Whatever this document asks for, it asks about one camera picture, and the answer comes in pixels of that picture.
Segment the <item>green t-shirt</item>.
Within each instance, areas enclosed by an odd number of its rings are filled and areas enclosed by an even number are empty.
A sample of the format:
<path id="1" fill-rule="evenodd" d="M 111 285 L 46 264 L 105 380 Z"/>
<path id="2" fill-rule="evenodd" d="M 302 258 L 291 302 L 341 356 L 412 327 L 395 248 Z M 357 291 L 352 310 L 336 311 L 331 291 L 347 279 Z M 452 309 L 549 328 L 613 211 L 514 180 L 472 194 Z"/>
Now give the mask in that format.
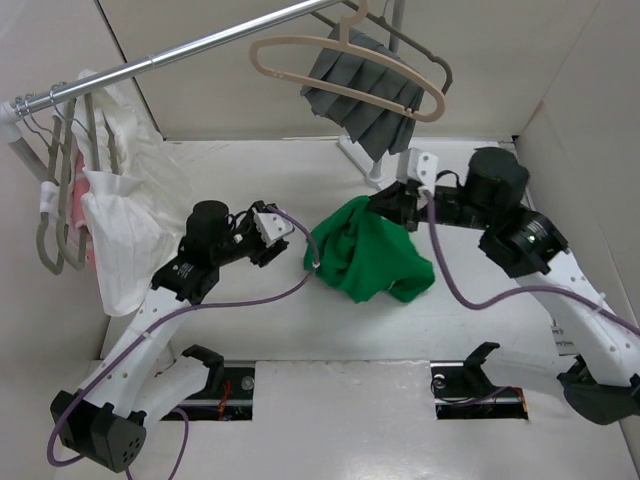
<path id="1" fill-rule="evenodd" d="M 387 293 L 410 303 L 435 283 L 432 263 L 422 257 L 401 226 L 367 209 L 358 196 L 312 230 L 303 265 L 355 303 Z"/>

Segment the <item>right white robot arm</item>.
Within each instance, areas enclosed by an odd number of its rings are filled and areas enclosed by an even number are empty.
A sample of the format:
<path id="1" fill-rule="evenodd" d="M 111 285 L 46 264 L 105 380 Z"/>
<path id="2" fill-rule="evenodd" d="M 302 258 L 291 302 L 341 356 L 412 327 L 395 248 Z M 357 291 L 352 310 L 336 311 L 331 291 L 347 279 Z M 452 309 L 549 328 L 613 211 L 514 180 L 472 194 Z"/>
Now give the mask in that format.
<path id="1" fill-rule="evenodd" d="M 441 184 L 437 158 L 417 148 L 402 153 L 396 179 L 372 196 L 369 209 L 415 231 L 440 225 L 481 232 L 480 250 L 530 294 L 568 337 L 568 358 L 510 353 L 480 344 L 462 360 L 438 361 L 431 390 L 456 417 L 519 388 L 565 401 L 583 418 L 609 425 L 639 412 L 639 330 L 606 303 L 584 276 L 566 238 L 522 200 L 528 170 L 499 147 L 471 156 L 465 176 Z"/>

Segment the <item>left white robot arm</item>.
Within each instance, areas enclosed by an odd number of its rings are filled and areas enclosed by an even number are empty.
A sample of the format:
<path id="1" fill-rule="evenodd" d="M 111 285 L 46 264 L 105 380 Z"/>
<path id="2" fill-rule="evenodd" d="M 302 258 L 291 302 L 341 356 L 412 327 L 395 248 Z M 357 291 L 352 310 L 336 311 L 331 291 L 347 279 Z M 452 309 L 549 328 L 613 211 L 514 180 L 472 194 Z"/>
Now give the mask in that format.
<path id="1" fill-rule="evenodd" d="M 248 259 L 264 267 L 288 246 L 293 224 L 273 204 L 253 203 L 234 216 L 226 204 L 197 203 L 176 254 L 158 269 L 142 304 L 103 362 L 73 393 L 51 403 L 49 439 L 115 472 L 127 470 L 147 434 L 187 397 L 222 387 L 223 357 L 187 348 L 165 371 L 156 362 L 219 281 L 222 267 Z"/>

